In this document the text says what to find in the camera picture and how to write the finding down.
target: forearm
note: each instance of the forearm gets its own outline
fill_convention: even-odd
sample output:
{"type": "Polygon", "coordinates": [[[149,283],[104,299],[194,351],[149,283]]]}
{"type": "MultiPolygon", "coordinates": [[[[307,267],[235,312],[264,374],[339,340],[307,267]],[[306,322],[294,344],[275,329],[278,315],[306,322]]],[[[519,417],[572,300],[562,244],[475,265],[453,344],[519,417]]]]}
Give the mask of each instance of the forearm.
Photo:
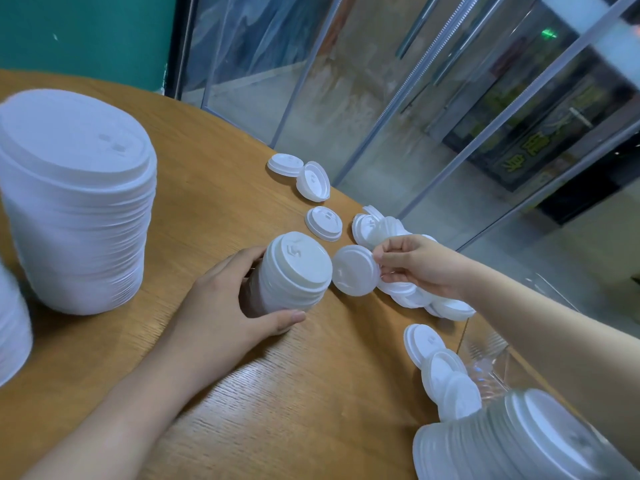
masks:
{"type": "Polygon", "coordinates": [[[191,393],[171,364],[148,356],[23,479],[135,478],[156,439],[191,393]]]}
{"type": "Polygon", "coordinates": [[[585,317],[482,264],[458,284],[473,306],[551,386],[630,459],[640,459],[640,340],[585,317]]]}

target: green wall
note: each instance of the green wall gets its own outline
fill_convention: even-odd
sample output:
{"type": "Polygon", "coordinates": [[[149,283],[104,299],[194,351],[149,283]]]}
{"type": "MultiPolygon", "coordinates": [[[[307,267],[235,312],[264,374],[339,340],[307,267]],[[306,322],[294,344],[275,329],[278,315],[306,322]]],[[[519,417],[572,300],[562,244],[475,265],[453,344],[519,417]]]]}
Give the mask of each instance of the green wall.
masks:
{"type": "Polygon", "coordinates": [[[0,0],[0,67],[163,87],[175,0],[0,0]]]}

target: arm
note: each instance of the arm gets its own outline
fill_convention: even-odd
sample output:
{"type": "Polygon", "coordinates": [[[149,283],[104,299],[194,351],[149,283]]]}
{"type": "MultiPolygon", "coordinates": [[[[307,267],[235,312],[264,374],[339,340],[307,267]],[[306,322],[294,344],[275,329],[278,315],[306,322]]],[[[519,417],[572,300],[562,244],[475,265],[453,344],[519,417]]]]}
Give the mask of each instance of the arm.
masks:
{"type": "Polygon", "coordinates": [[[192,396],[261,340],[304,320],[297,310],[256,319],[240,310],[243,277],[263,252],[242,250],[199,278],[151,352],[23,480],[135,478],[192,396]]]}
{"type": "Polygon", "coordinates": [[[592,320],[420,235],[374,250],[386,282],[460,299],[620,452],[640,463],[640,340],[592,320]]]}

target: wooden table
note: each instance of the wooden table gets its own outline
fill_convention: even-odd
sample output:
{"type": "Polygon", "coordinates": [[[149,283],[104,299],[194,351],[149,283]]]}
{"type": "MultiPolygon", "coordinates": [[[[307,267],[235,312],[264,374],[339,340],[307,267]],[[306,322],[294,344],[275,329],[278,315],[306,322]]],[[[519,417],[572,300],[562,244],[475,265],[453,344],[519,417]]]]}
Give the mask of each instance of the wooden table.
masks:
{"type": "MultiPolygon", "coordinates": [[[[197,276],[241,248],[309,234],[304,215],[315,206],[294,179],[266,169],[274,151],[197,108],[107,82],[0,71],[0,99],[30,88],[76,91],[132,114],[156,148],[158,186],[145,279],[130,302],[92,317],[32,309],[31,357],[0,388],[3,479],[25,471],[132,370],[197,276]]],[[[335,189],[325,205],[346,229],[361,211],[335,189]]],[[[350,231],[322,242],[330,255],[352,243],[350,231]]],[[[0,252],[20,273],[4,216],[0,252]]],[[[193,401],[141,477],[414,478],[413,436],[438,420],[404,350],[404,328],[416,322],[457,350],[464,324],[400,308],[378,291],[351,298],[332,286],[306,322],[193,401]]]]}

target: fingernail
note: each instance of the fingernail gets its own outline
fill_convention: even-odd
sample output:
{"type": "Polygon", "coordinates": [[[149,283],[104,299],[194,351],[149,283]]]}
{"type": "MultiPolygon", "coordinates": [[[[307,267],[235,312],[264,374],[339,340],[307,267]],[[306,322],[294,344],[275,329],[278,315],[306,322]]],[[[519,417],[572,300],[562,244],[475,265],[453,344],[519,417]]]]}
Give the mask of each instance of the fingernail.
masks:
{"type": "Polygon", "coordinates": [[[307,314],[298,310],[298,311],[293,312],[293,314],[291,315],[291,322],[292,323],[300,323],[300,322],[304,321],[305,318],[307,318],[307,314]]]}

